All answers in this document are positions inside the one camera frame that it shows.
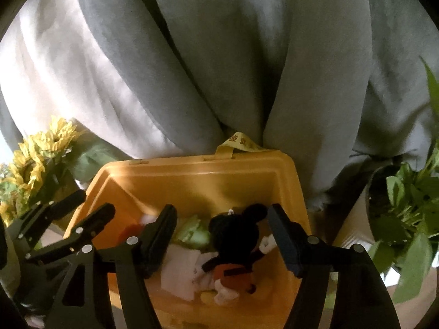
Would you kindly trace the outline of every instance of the yellow bin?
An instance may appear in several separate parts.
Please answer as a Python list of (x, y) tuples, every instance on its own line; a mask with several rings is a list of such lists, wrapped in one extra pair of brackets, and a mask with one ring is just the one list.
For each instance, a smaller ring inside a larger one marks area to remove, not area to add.
[[(175, 206), (179, 217), (213, 217), (253, 203), (280, 203), (290, 219), (310, 233), (296, 168), (280, 151), (109, 163), (94, 178), (66, 234), (103, 203), (114, 204), (116, 215), (94, 239), (97, 249), (115, 246), (124, 228), (137, 224), (143, 214), (156, 216), (167, 203)], [(271, 233), (266, 220), (260, 230), (261, 237)], [(146, 280), (146, 286), (165, 328), (283, 328), (300, 281), (287, 271), (278, 249), (256, 262), (254, 271), (256, 285), (261, 278), (272, 280), (271, 295), (263, 301), (242, 297), (233, 308), (174, 297), (161, 290), (159, 272)], [(108, 280), (111, 302), (120, 308), (116, 276), (109, 274)]]

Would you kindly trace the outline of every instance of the mickey mouse plush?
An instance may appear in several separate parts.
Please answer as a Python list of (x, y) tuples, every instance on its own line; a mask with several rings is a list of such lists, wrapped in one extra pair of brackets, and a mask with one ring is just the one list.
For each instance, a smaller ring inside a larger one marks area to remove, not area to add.
[(253, 204), (242, 214), (220, 214), (209, 223), (212, 244), (218, 256), (195, 269), (195, 276), (213, 271), (214, 287), (218, 294), (214, 301), (225, 305), (240, 293), (254, 293), (253, 264), (276, 247), (273, 235), (264, 237), (257, 250), (259, 228), (257, 223), (267, 216), (267, 207)]

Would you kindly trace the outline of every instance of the green object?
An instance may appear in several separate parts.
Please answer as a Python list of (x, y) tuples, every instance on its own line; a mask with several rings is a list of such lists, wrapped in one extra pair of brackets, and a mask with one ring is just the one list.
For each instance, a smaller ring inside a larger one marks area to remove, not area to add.
[(210, 232), (198, 215), (194, 215), (177, 230), (173, 242), (189, 249), (202, 250), (210, 244)]
[(107, 163), (129, 159), (131, 157), (120, 149), (87, 132), (76, 141), (75, 147), (65, 155), (63, 162), (73, 178), (81, 182), (89, 182)]
[(328, 293), (325, 297), (325, 303), (323, 307), (326, 309), (334, 309), (336, 296), (337, 296), (337, 291), (332, 291)]
[(439, 84), (436, 81), (436, 78), (431, 71), (428, 64), (425, 62), (423, 58), (421, 58), (425, 72), (427, 73), (427, 83), (429, 85), (429, 94), (430, 94), (430, 104), (437, 118), (439, 118)]
[(401, 278), (393, 295), (394, 303), (405, 302), (419, 294), (422, 281), (432, 265), (432, 259), (432, 247), (427, 235), (416, 234), (407, 251)]
[(369, 256), (379, 273), (387, 273), (393, 263), (395, 250), (382, 241), (378, 241), (370, 248)]
[[(430, 104), (439, 120), (439, 84), (423, 59), (422, 62)], [(419, 294), (438, 249), (438, 172), (439, 140), (436, 140), (423, 169), (416, 172), (403, 163), (395, 175), (386, 178), (388, 202), (376, 201), (382, 199), (384, 189), (375, 187), (375, 193), (369, 193), (374, 199), (373, 203), (369, 202), (370, 227), (377, 240), (369, 255), (380, 273), (386, 273), (392, 265), (400, 270), (401, 278), (393, 296), (395, 303)]]

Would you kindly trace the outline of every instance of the potted plant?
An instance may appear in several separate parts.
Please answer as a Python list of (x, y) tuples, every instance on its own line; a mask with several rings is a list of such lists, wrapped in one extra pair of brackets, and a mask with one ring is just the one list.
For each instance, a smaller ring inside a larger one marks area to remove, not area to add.
[[(431, 106), (439, 117), (439, 84), (422, 62)], [(438, 266), (438, 171), (439, 140), (420, 171), (408, 163), (376, 170), (334, 242), (344, 247), (355, 242), (364, 245), (383, 278), (399, 273), (395, 303), (416, 297), (429, 269)]]

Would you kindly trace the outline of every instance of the green plant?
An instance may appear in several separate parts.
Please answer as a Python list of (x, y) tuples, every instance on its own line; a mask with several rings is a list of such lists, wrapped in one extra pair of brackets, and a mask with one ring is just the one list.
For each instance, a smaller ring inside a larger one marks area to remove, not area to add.
[(77, 187), (73, 179), (88, 182), (106, 163), (130, 158), (76, 128), (72, 121), (52, 116), (47, 131), (23, 139), (12, 162), (0, 164), (0, 216), (6, 225), (39, 201), (68, 195)]
[[(439, 119), (439, 84), (421, 59), (427, 73), (430, 103)], [(439, 244), (439, 141), (420, 171), (403, 163), (386, 178), (387, 202), (370, 207), (370, 227), (378, 240), (369, 250), (380, 273), (395, 266), (401, 274), (393, 301), (417, 296), (431, 268)]]

